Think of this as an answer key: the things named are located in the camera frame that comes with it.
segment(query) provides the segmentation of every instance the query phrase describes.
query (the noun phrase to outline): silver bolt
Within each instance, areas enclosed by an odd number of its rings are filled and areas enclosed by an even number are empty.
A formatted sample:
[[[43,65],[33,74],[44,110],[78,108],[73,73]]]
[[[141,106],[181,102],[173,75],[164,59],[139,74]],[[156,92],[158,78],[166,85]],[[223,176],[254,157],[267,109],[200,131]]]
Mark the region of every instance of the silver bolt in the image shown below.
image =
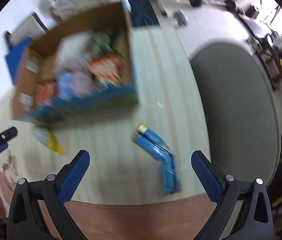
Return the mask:
[[[50,175],[47,177],[47,180],[48,180],[48,181],[53,181],[55,178],[56,178],[56,175],[50,174]]]
[[[232,175],[226,175],[225,178],[228,180],[228,181],[234,181],[234,177]]]
[[[18,184],[22,185],[23,183],[25,183],[26,180],[24,178],[21,178],[18,180]]]
[[[262,185],[263,184],[263,180],[262,179],[256,179],[257,184]]]

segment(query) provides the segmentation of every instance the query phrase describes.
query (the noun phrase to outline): table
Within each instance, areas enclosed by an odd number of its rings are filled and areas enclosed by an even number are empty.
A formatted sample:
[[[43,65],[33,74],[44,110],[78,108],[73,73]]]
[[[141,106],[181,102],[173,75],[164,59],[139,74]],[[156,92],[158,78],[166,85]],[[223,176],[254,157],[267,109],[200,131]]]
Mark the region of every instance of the table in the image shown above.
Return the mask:
[[[210,159],[208,131],[200,94],[180,40],[172,26],[131,32],[139,104],[86,116],[69,117],[54,132],[67,153],[52,152],[32,135],[33,124],[9,119],[13,90],[0,100],[0,131],[11,126],[19,135],[9,144],[19,177],[42,180],[56,174],[80,149],[90,153],[90,167],[72,200],[105,205],[142,205],[204,193],[191,167],[191,154]],[[132,136],[144,122],[175,154],[182,191],[163,195],[160,162],[135,145]],[[8,151],[0,155],[0,171]]]

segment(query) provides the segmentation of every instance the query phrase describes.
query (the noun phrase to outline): blue box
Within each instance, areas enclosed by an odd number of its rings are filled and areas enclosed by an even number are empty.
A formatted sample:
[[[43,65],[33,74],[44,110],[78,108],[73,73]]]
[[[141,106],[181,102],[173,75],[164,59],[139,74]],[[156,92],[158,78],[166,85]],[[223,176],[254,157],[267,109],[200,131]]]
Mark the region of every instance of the blue box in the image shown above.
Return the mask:
[[[122,86],[83,98],[74,97],[70,101],[52,98],[52,106],[37,106],[37,85],[55,78],[55,56],[62,38],[74,33],[87,30],[97,32],[109,27],[119,27],[122,30],[118,37],[118,52],[125,59],[124,69],[120,73]],[[25,49],[19,67],[12,102],[12,118],[25,122],[51,122],[71,114],[92,112],[95,108],[137,103],[137,85],[129,45],[130,28],[129,16],[121,3],[113,3],[82,12],[33,41]]]

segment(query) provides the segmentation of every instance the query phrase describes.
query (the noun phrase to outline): blue and black mat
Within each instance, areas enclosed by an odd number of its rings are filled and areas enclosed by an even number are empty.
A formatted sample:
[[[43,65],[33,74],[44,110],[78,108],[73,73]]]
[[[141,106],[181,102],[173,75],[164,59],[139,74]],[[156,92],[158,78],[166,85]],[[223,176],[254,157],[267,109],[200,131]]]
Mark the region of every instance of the blue and black mat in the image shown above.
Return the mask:
[[[133,27],[159,25],[149,0],[128,0],[131,5],[131,20]]]

